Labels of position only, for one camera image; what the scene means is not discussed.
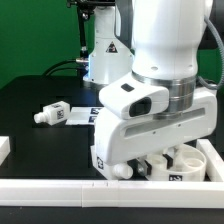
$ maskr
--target white container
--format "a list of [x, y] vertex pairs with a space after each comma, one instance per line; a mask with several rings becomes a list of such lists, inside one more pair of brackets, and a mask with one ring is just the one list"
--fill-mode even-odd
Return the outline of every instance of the white container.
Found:
[[63, 101], [43, 107], [43, 112], [34, 115], [36, 123], [46, 122], [50, 125], [67, 120], [70, 114], [70, 105]]

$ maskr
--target label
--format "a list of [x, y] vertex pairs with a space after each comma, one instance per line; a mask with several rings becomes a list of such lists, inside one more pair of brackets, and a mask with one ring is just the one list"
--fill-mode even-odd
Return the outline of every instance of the label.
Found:
[[112, 41], [110, 46], [106, 50], [107, 53], [118, 53], [117, 48], [114, 45], [114, 42]]
[[182, 181], [183, 176], [181, 175], [169, 175], [169, 181]]
[[104, 169], [104, 166], [103, 166], [103, 161], [97, 157], [97, 164], [98, 164], [98, 168], [103, 170]]
[[64, 118], [64, 110], [59, 110], [57, 111], [57, 119], [62, 119]]

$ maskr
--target small white object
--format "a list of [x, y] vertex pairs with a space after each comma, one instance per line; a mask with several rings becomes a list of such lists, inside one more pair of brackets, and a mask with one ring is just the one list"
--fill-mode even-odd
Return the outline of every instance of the small white object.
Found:
[[133, 175], [133, 169], [127, 163], [121, 163], [114, 166], [114, 174], [123, 179], [130, 179]]
[[34, 115], [36, 123], [46, 122], [50, 125], [57, 124], [68, 119], [70, 105], [63, 101], [43, 107], [43, 112]]
[[10, 153], [9, 137], [0, 137], [0, 165]]

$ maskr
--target green wall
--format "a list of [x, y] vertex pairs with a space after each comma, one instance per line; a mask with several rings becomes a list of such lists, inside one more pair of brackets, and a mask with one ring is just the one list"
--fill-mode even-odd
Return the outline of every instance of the green wall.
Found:
[[[93, 48], [93, 20], [86, 24]], [[0, 1], [0, 88], [14, 77], [40, 75], [51, 65], [79, 56], [76, 7], [66, 0]], [[199, 74], [219, 80], [218, 50], [198, 53]]]

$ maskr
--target black tabletop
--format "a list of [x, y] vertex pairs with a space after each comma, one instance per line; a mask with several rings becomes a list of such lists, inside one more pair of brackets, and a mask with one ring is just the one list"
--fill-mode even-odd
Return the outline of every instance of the black tabletop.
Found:
[[[0, 178], [104, 179], [92, 167], [89, 148], [93, 126], [36, 124], [43, 106], [65, 101], [71, 106], [99, 106], [97, 91], [77, 77], [24, 76], [0, 91], [0, 136], [9, 136], [11, 153]], [[220, 94], [217, 129], [209, 136], [223, 154], [224, 96]], [[223, 223], [218, 209], [0, 207], [0, 223]]]

